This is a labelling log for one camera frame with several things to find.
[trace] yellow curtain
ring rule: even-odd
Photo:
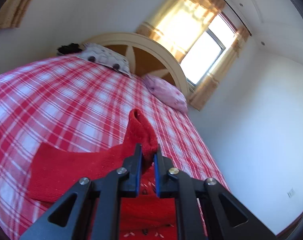
[[[6,0],[0,9],[0,29],[19,27],[31,0]]]
[[[225,5],[224,0],[166,0],[136,32],[157,41],[180,63]]]
[[[189,104],[199,111],[204,107],[210,96],[216,90],[219,82],[225,77],[235,59],[239,57],[243,45],[249,37],[246,27],[240,28],[231,47],[223,54],[221,59],[207,72],[196,90],[189,97]]]

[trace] wall socket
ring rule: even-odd
[[[287,192],[287,194],[288,194],[288,197],[293,197],[293,195],[295,195],[295,191],[293,190],[293,188],[289,191],[289,192]]]

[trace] headboard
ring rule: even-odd
[[[189,93],[184,72],[173,55],[159,43],[136,33],[105,33],[83,42],[107,47],[127,57],[130,72],[137,76],[147,73],[176,86],[185,97]]]

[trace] metal screw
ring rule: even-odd
[[[173,167],[168,170],[171,175],[176,175],[179,172],[179,169]]]
[[[208,178],[208,179],[206,179],[206,183],[210,186],[213,186],[217,183],[217,181],[214,178]]]
[[[127,169],[124,167],[120,167],[117,169],[118,174],[125,174],[127,172]]]
[[[81,178],[81,179],[79,180],[79,184],[85,185],[85,184],[87,184],[89,181],[90,181],[89,178],[83,177],[83,178]]]

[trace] checkered bedspread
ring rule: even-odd
[[[132,108],[143,111],[176,167],[227,186],[189,118],[151,95],[140,78],[75,56],[38,61],[0,75],[0,226],[10,239],[47,209],[26,196],[40,143],[76,152],[107,149],[122,143]]]

